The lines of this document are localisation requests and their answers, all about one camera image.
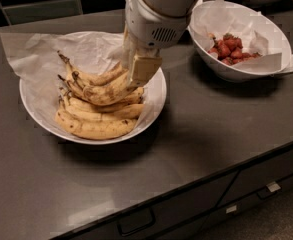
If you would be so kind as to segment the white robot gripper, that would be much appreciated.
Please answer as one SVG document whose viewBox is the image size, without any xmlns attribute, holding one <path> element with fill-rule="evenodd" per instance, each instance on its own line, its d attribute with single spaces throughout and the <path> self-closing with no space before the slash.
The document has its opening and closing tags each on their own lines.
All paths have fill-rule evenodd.
<svg viewBox="0 0 293 240">
<path fill-rule="evenodd" d="M 187 28 L 190 0 L 125 1 L 121 64 L 129 70 L 128 86 L 141 87 L 162 64 L 159 49 L 175 45 Z"/>
</svg>

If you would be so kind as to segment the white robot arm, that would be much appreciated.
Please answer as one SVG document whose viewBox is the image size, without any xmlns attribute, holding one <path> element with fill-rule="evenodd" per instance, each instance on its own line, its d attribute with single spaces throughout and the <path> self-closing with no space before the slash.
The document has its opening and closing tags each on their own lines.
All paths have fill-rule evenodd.
<svg viewBox="0 0 293 240">
<path fill-rule="evenodd" d="M 125 0 L 122 64 L 127 85 L 140 87 L 162 64 L 160 50 L 174 46 L 199 0 Z"/>
</svg>

